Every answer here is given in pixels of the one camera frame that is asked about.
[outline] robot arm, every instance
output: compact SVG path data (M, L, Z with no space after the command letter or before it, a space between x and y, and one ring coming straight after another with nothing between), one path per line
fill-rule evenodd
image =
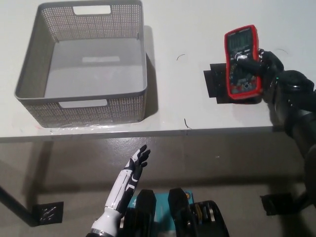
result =
M147 165L145 161L150 150L145 151L146 148L146 145L142 146L121 170L106 201L104 213L93 223L91 232L86 237L117 236L119 221L124 216L143 168Z

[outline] multimeter display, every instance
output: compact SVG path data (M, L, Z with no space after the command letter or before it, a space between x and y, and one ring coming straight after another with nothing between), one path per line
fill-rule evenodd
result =
M228 47L229 50L234 51L235 49L243 49L244 47L251 45L251 42L252 34L249 30L245 30L243 32L230 35L228 40Z
M259 60L257 30L253 25L245 26L225 34L226 84L232 99L246 99L261 92L260 78L236 65L236 54Z

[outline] plastic storage basket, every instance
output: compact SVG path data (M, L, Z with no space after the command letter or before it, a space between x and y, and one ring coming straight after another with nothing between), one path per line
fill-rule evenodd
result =
M39 6L15 95L43 127L141 121L146 89L140 1Z

